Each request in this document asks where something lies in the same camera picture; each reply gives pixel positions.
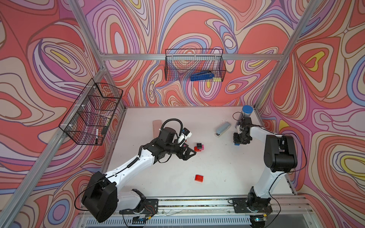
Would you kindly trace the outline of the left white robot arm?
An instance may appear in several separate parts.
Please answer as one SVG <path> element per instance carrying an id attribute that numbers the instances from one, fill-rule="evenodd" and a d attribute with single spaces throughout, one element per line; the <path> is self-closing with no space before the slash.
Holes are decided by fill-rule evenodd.
<path id="1" fill-rule="evenodd" d="M 165 155 L 176 155 L 187 161 L 196 152 L 186 144 L 192 133 L 183 128 L 180 134 L 170 127 L 160 130 L 157 138 L 140 146 L 138 154 L 121 166 L 107 172 L 96 172 L 80 194 L 81 203 L 97 222 L 102 223 L 115 212 L 144 209 L 145 196 L 137 189 L 123 192 L 124 186 L 141 171 L 159 162 Z"/>

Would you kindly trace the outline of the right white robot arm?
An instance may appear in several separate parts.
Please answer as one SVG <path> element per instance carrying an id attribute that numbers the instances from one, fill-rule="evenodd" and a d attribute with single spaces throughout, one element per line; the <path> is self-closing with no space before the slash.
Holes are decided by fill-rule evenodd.
<path id="1" fill-rule="evenodd" d="M 253 139 L 265 144 L 263 160 L 264 171 L 258 182 L 251 187 L 246 198 L 231 198 L 228 202 L 235 213 L 272 213 L 272 192 L 278 182 L 287 173 L 299 172 L 297 169 L 298 152 L 296 141 L 301 142 L 295 134 L 276 134 L 260 125 L 252 123 L 251 118 L 237 120 L 236 132 L 233 134 L 235 145 L 250 144 Z"/>

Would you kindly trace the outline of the red lego brick back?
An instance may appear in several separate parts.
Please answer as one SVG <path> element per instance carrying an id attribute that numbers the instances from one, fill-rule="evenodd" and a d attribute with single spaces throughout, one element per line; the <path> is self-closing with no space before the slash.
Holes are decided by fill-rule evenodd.
<path id="1" fill-rule="evenodd" d="M 194 148 L 196 152 L 201 152 L 201 149 L 199 149 L 197 146 Z"/>

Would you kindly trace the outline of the red lego brick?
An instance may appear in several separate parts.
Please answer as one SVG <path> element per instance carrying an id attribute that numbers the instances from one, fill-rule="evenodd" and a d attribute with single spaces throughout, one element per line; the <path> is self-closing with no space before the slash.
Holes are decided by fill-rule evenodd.
<path id="1" fill-rule="evenodd" d="M 194 180 L 195 180 L 195 181 L 197 181 L 197 182 L 203 182 L 203 179 L 204 179 L 204 177 L 203 177 L 202 175 L 198 175 L 198 174 L 197 174 L 197 175 L 195 176 L 195 179 L 194 179 Z"/>
<path id="2" fill-rule="evenodd" d="M 196 152 L 201 152 L 201 149 L 199 149 L 197 146 L 194 148 Z"/>

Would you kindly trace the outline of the red lego brick front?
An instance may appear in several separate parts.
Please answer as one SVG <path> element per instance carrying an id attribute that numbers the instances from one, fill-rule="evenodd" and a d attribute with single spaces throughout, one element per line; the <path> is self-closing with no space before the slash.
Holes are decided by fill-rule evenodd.
<path id="1" fill-rule="evenodd" d="M 195 176 L 195 179 L 194 179 L 194 180 L 195 180 L 195 181 L 197 181 L 197 182 L 203 182 L 203 179 L 204 179 L 204 177 L 203 177 L 202 175 L 198 175 L 198 174 L 197 174 L 197 175 Z"/>

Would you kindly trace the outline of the grey small case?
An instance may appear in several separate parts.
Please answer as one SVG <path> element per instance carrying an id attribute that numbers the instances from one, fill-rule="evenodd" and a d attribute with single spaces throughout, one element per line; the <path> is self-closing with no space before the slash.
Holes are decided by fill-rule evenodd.
<path id="1" fill-rule="evenodd" d="M 221 137 L 229 128 L 231 127 L 231 123 L 225 122 L 221 124 L 215 131 L 214 135 L 216 137 Z"/>

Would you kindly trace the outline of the blue capped clear cylinder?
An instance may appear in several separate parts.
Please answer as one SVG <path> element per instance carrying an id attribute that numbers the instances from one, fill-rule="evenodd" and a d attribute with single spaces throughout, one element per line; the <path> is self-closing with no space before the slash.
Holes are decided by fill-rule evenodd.
<path id="1" fill-rule="evenodd" d="M 239 120 L 250 117 L 251 114 L 253 113 L 253 111 L 254 111 L 254 109 L 252 106 L 250 106 L 250 105 L 243 106 L 241 109 L 240 115 L 239 115 Z"/>

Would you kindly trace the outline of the pink plastic case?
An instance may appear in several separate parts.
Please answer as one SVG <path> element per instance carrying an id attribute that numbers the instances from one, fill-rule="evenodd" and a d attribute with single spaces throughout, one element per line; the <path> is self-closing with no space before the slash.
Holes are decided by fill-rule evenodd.
<path id="1" fill-rule="evenodd" d="M 160 129 L 162 127 L 162 121 L 161 120 L 154 120 L 152 122 L 153 124 L 153 138 L 157 138 L 160 134 Z"/>

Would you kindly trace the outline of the blue object in basket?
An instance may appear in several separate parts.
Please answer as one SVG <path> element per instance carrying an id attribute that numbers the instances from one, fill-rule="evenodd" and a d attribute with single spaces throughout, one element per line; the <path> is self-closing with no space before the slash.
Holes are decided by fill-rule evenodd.
<path id="1" fill-rule="evenodd" d="M 214 78 L 214 73 L 212 71 L 202 71 L 199 73 L 192 74 L 190 76 L 190 81 L 204 81 Z"/>

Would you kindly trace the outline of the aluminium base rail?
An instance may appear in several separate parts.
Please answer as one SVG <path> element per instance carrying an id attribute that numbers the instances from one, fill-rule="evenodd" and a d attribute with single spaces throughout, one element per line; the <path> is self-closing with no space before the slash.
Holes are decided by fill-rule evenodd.
<path id="1" fill-rule="evenodd" d="M 99 223 L 89 213 L 76 217 L 73 228 L 320 228 L 321 224 L 304 196 L 277 195 L 269 210 L 238 212 L 234 196 L 160 197 L 156 211 L 140 214 L 116 212 Z"/>

